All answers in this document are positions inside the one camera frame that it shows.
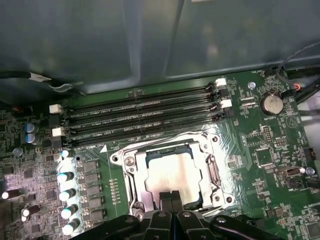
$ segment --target cpu socket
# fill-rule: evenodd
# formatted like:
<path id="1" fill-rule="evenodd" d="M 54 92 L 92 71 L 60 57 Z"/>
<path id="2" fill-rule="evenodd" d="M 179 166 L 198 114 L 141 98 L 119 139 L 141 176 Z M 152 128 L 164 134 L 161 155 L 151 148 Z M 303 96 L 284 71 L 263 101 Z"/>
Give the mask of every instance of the cpu socket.
<path id="1" fill-rule="evenodd" d="M 223 192 L 214 157 L 218 136 L 202 131 L 135 143 L 115 152 L 110 162 L 122 166 L 130 214 L 159 209 L 159 193 L 180 192 L 190 210 L 225 208 L 234 196 Z"/>

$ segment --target white connector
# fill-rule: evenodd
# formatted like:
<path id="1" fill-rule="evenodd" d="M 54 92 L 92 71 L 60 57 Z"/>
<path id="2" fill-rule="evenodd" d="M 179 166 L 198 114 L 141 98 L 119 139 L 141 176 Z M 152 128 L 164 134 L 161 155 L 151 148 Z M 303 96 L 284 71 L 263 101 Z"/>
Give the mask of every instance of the white connector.
<path id="1" fill-rule="evenodd" d="M 63 127 L 57 127 L 52 129 L 52 137 L 60 137 L 65 135 L 65 129 Z"/>
<path id="2" fill-rule="evenodd" d="M 222 100 L 220 102 L 220 105 L 221 105 L 221 108 L 223 108 L 223 109 L 232 107 L 231 99 Z"/>
<path id="3" fill-rule="evenodd" d="M 62 113 L 62 107 L 60 104 L 54 104 L 49 106 L 49 113 L 51 114 L 60 114 Z"/>
<path id="4" fill-rule="evenodd" d="M 221 78 L 218 78 L 217 80 L 215 80 L 215 86 L 218 88 L 218 87 L 221 87 L 221 86 L 225 86 L 227 85 L 227 80 L 225 77 L 221 77 Z"/>

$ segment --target cable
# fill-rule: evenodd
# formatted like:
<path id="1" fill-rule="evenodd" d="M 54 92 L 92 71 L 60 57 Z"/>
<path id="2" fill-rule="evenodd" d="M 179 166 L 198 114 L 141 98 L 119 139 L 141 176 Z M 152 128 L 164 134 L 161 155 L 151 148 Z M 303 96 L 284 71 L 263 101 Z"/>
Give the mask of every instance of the cable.
<path id="1" fill-rule="evenodd" d="M 289 57 L 287 57 L 285 60 L 282 61 L 282 63 L 280 63 L 280 65 L 278 66 L 278 68 L 276 69 L 275 71 L 275 75 L 281 80 L 283 81 L 284 83 L 288 84 L 289 86 L 292 86 L 292 83 L 286 79 L 285 77 L 281 76 L 280 75 L 280 71 L 281 69 L 287 64 L 287 62 L 289 62 L 291 59 L 293 59 L 295 56 L 299 55 L 300 53 L 308 50 L 308 49 L 311 49 L 317 45 L 320 44 L 320 41 L 317 41 L 317 42 L 314 42 L 310 45 L 307 45 L 301 49 L 299 49 L 298 51 L 294 52 L 292 55 L 290 55 Z"/>

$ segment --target electrolytic capacitor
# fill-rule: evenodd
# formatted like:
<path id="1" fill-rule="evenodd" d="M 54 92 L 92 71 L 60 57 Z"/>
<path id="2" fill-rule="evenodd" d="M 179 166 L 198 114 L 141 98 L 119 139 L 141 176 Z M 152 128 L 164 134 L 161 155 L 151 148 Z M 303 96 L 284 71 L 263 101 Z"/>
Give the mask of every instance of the electrolytic capacitor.
<path id="1" fill-rule="evenodd" d="M 76 195 L 76 190 L 74 188 L 70 188 L 68 190 L 65 190 L 59 194 L 59 199 L 62 202 L 67 201 L 68 199 L 72 198 L 74 195 Z"/>
<path id="2" fill-rule="evenodd" d="M 72 153 L 71 153 L 71 151 L 68 151 L 68 150 L 62 150 L 61 151 L 61 157 L 63 157 L 63 158 L 71 158 L 72 157 Z"/>
<path id="3" fill-rule="evenodd" d="M 37 145 L 39 141 L 40 141 L 39 136 L 33 133 L 29 133 L 25 136 L 25 142 L 28 144 Z"/>
<path id="4" fill-rule="evenodd" d="M 60 184 L 66 182 L 66 181 L 69 181 L 73 178 L 74 178 L 74 173 L 71 171 L 62 172 L 56 177 L 58 183 L 60 183 Z"/>
<path id="5" fill-rule="evenodd" d="M 2 199 L 12 199 L 15 197 L 20 196 L 20 190 L 19 189 L 12 189 L 12 190 L 8 190 L 5 191 L 4 193 L 2 193 Z"/>
<path id="6" fill-rule="evenodd" d="M 26 216 L 21 216 L 21 221 L 22 222 L 26 222 L 28 220 L 28 218 Z"/>
<path id="7" fill-rule="evenodd" d="M 63 219 L 69 219 L 77 210 L 78 206 L 75 204 L 67 206 L 65 209 L 62 210 L 61 217 Z"/>
<path id="8" fill-rule="evenodd" d="M 312 176 L 316 173 L 316 170 L 314 170 L 312 167 L 307 166 L 305 168 L 305 174 L 307 174 L 308 176 Z"/>
<path id="9" fill-rule="evenodd" d="M 12 153 L 14 156 L 20 157 L 24 153 L 24 151 L 21 149 L 21 147 L 16 147 L 15 149 L 13 149 Z"/>
<path id="10" fill-rule="evenodd" d="M 79 220 L 78 219 L 72 219 L 69 221 L 66 225 L 62 227 L 62 233 L 66 236 L 71 235 L 76 228 L 79 226 Z"/>
<path id="11" fill-rule="evenodd" d="M 24 126 L 24 131 L 28 134 L 35 134 L 39 131 L 39 128 L 32 123 L 27 123 Z"/>
<path id="12" fill-rule="evenodd" d="M 25 216 L 25 217 L 31 216 L 32 214 L 39 212 L 39 210 L 40 210 L 39 205 L 33 205 L 30 207 L 27 207 L 22 210 L 22 216 Z"/>

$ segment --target motherboard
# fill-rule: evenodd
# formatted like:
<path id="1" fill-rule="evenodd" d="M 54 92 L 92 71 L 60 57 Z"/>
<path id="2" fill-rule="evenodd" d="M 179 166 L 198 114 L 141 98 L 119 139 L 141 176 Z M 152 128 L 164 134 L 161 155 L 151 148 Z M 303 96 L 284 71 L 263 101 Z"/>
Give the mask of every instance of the motherboard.
<path id="1" fill-rule="evenodd" d="M 0 111 L 0 239 L 75 237 L 142 220 L 159 193 L 320 239 L 317 158 L 289 86 L 264 70 Z"/>

